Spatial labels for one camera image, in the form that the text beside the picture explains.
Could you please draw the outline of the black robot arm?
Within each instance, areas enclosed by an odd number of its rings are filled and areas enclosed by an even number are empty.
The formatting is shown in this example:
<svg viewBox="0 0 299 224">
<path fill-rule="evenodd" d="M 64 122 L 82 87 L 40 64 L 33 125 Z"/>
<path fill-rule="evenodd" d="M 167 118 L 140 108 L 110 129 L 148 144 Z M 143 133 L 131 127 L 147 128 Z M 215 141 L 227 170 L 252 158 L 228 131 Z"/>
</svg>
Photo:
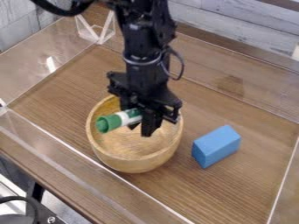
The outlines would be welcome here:
<svg viewBox="0 0 299 224">
<path fill-rule="evenodd" d="M 119 98 L 123 110 L 140 110 L 142 120 L 128 127 L 140 127 L 143 137 L 155 133 L 163 121 L 176 123 L 183 101 L 168 88 L 171 57 L 178 54 L 170 46 L 176 38 L 176 23 L 168 1 L 71 0 L 68 9 L 48 0 L 29 1 L 63 17 L 78 16 L 95 2 L 102 2 L 116 13 L 124 38 L 126 71 L 107 74 L 107 91 Z"/>
</svg>

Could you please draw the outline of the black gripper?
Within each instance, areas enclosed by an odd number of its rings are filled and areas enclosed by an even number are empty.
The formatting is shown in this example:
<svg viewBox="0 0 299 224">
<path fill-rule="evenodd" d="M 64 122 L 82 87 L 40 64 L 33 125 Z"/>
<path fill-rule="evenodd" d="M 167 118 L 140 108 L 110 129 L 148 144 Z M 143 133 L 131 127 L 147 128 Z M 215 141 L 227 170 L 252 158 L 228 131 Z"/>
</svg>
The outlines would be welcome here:
<svg viewBox="0 0 299 224">
<path fill-rule="evenodd" d="M 122 127 L 134 130 L 142 123 L 142 136 L 150 137 L 163 120 L 178 123 L 183 101 L 168 88 L 168 59 L 151 65 L 127 64 L 124 73 L 110 72 L 107 78 L 107 90 L 120 100 Z"/>
</svg>

